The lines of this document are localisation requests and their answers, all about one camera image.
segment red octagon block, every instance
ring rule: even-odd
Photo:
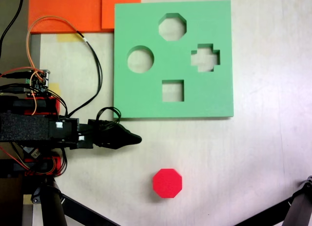
[[[182,176],[174,169],[161,169],[153,177],[153,190],[161,198],[174,198],[182,190]]]

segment circular hole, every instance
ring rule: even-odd
[[[131,71],[142,74],[149,71],[154,63],[152,51],[145,46],[132,48],[128,55],[128,67]]]

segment orange board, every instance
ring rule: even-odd
[[[141,0],[102,0],[102,30],[104,32],[114,31],[116,3],[141,3]]]
[[[43,16],[60,16],[83,33],[113,32],[115,3],[141,0],[29,0],[28,27]],[[71,33],[66,23],[48,19],[39,22],[32,34]]]

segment metal stand leg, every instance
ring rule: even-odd
[[[236,226],[308,226],[312,214],[312,176],[301,184],[293,196],[237,224]]]
[[[41,203],[44,226],[67,226],[65,215],[85,226],[120,226],[79,202],[61,194],[53,177],[47,179],[32,195]]]
[[[295,197],[283,226],[308,226],[312,213],[312,202],[306,193]]]
[[[40,200],[44,226],[67,226],[59,192],[56,189],[42,188]]]

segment black tripod leg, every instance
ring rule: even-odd
[[[106,217],[87,208],[79,202],[63,194],[62,199],[65,215],[85,226],[120,226]]]
[[[236,226],[274,226],[285,219],[291,203],[292,198],[286,199]]]
[[[40,193],[44,226],[67,226],[59,192],[52,187],[43,187]]]
[[[303,192],[296,196],[292,202],[283,226],[308,226],[312,213],[312,202]]]

